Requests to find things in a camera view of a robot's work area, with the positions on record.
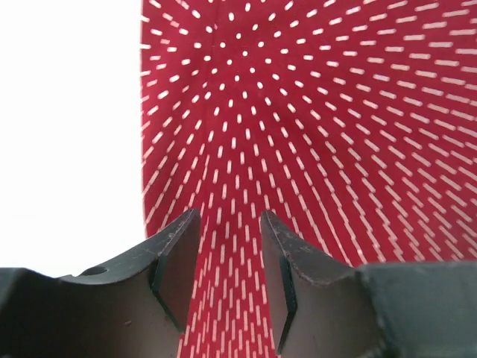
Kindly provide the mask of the red polka dot skirt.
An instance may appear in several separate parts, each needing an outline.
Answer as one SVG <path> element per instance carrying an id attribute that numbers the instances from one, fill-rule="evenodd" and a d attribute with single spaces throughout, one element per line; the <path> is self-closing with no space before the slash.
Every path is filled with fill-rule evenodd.
<path id="1" fill-rule="evenodd" d="M 144 1 L 145 229 L 202 231 L 180 357 L 272 357 L 259 217 L 351 266 L 476 258 L 474 1 Z"/>

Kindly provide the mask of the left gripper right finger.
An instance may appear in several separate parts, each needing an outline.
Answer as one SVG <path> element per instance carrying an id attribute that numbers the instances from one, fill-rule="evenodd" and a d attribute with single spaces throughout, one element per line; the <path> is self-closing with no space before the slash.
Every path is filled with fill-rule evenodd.
<path id="1" fill-rule="evenodd" d="M 474 357 L 476 263 L 357 268 L 260 218 L 276 353 L 281 357 Z"/>

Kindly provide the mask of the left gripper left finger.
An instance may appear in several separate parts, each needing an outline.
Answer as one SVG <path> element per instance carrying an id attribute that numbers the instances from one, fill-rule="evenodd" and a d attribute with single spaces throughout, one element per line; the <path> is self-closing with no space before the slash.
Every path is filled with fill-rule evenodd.
<path id="1" fill-rule="evenodd" d="M 3 357 L 175 357 L 200 241 L 187 210 L 159 233 L 78 276 L 1 270 Z"/>

